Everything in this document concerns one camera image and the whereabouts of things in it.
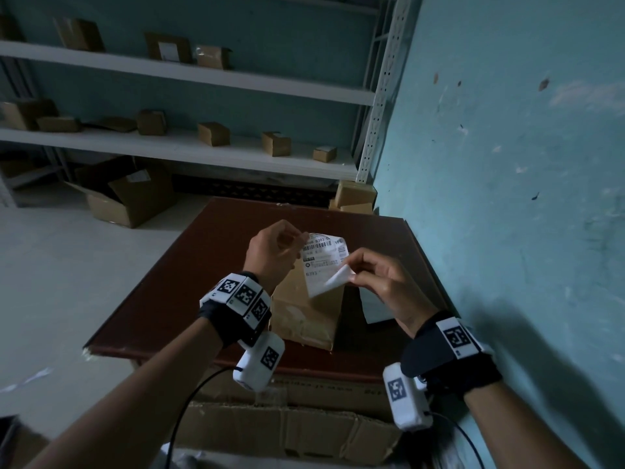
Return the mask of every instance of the teal wall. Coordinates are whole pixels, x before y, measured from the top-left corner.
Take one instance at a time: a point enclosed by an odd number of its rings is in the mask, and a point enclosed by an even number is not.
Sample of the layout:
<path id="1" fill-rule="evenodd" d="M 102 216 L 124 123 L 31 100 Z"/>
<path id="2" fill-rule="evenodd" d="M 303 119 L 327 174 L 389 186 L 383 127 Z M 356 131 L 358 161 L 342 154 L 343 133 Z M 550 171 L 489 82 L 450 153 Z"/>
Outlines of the teal wall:
<path id="1" fill-rule="evenodd" d="M 509 383 L 604 468 L 625 465 L 624 26 L 625 0 L 424 0 L 375 179 Z"/>
<path id="2" fill-rule="evenodd" d="M 98 24 L 108 52 L 146 56 L 144 31 L 233 50 L 237 70 L 362 85 L 374 17 L 277 0 L 7 0 L 28 41 L 60 46 L 53 16 Z M 164 109 L 170 124 L 219 121 L 235 134 L 280 130 L 349 146 L 356 106 L 32 62 L 37 83 L 83 119 Z"/>

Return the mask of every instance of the concrete floor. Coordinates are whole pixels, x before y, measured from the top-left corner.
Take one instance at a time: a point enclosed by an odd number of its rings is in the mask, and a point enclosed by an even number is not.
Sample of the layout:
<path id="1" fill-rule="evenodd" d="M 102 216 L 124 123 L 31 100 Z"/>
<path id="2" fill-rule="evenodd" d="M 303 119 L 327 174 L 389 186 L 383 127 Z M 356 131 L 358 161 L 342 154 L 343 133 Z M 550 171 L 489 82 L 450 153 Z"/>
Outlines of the concrete floor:
<path id="1" fill-rule="evenodd" d="M 134 230 L 95 220 L 63 184 L 30 188 L 24 207 L 0 206 L 0 415 L 19 414 L 54 438 L 131 372 L 130 364 L 82 355 L 82 346 L 200 212 L 206 196 L 178 204 Z M 208 454 L 225 467 L 319 465 Z"/>

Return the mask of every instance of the brown tabletop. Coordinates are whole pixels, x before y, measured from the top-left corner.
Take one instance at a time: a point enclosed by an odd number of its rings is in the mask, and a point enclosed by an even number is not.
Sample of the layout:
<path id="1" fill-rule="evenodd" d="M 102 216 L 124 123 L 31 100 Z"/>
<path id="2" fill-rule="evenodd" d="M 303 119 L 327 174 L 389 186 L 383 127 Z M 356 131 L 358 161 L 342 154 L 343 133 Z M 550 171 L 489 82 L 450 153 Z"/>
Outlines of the brown tabletop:
<path id="1" fill-rule="evenodd" d="M 154 265 L 89 340 L 93 354 L 146 360 L 189 326 L 198 301 L 223 276 L 241 270 L 249 240 L 286 219 L 302 231 L 345 238 L 351 251 L 368 247 L 401 260 L 440 309 L 442 295 L 402 219 L 328 211 L 315 207 L 212 198 L 193 223 Z M 346 288 L 332 352 L 286 342 L 278 373 L 306 377 L 382 381 L 382 370 L 397 362 L 408 338 L 394 321 L 368 325 L 357 289 Z M 235 365 L 238 345 L 215 363 Z"/>

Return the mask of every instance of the black cable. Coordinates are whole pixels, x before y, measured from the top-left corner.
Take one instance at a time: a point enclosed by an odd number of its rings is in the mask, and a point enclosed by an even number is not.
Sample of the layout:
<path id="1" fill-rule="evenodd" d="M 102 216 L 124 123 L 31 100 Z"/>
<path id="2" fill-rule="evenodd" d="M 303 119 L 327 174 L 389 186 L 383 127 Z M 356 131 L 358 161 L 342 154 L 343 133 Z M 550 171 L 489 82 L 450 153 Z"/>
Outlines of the black cable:
<path id="1" fill-rule="evenodd" d="M 171 465 L 171 458 L 174 455 L 174 442 L 176 441 L 176 434 L 178 433 L 178 426 L 180 426 L 180 422 L 183 420 L 184 412 L 187 411 L 187 407 L 189 406 L 191 400 L 193 400 L 193 397 L 199 392 L 199 390 L 203 386 L 205 386 L 205 384 L 207 384 L 207 382 L 211 378 L 216 377 L 220 373 L 226 372 L 228 370 L 238 370 L 239 372 L 243 371 L 241 367 L 224 367 L 223 369 L 217 370 L 214 374 L 212 374 L 210 377 L 206 378 L 202 383 L 200 383 L 196 387 L 196 389 L 193 390 L 193 392 L 189 395 L 189 398 L 187 398 L 187 401 L 184 402 L 183 409 L 180 412 L 180 415 L 178 415 L 176 426 L 174 426 L 174 431 L 172 432 L 171 439 L 169 440 L 169 449 L 167 450 L 167 459 L 165 460 L 165 469 L 169 469 L 169 466 Z"/>
<path id="2" fill-rule="evenodd" d="M 467 441 L 469 441 L 469 444 L 471 445 L 471 449 L 473 449 L 473 452 L 475 453 L 475 457 L 478 458 L 478 462 L 479 462 L 479 466 L 484 469 L 484 463 L 482 462 L 482 458 L 479 456 L 478 453 L 478 449 L 475 447 L 475 444 L 473 444 L 473 441 L 471 441 L 471 438 L 469 437 L 469 435 L 467 433 L 465 433 L 465 431 L 462 429 L 462 427 L 456 423 L 453 419 L 446 417 L 445 415 L 443 415 L 442 413 L 436 413 L 435 411 L 426 411 L 425 414 L 432 414 L 435 415 L 439 418 L 443 418 L 446 419 L 447 421 L 449 421 L 449 423 L 451 423 L 452 425 L 454 425 L 458 431 L 460 431 L 462 433 L 462 435 L 465 437 L 465 439 Z"/>

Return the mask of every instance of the hand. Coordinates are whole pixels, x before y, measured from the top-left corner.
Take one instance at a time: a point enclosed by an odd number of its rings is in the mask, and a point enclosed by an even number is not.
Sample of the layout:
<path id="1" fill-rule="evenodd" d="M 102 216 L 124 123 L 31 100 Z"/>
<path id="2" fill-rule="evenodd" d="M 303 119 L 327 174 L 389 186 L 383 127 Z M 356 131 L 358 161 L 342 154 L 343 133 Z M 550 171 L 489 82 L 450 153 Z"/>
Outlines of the hand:
<path id="1" fill-rule="evenodd" d="M 411 338 L 438 312 L 398 260 L 359 248 L 343 264 L 356 273 L 349 281 L 376 293 Z"/>
<path id="2" fill-rule="evenodd" d="M 265 291 L 271 294 L 293 269 L 308 237 L 308 232 L 300 232 L 286 220 L 276 222 L 249 241 L 243 271 L 254 273 Z"/>

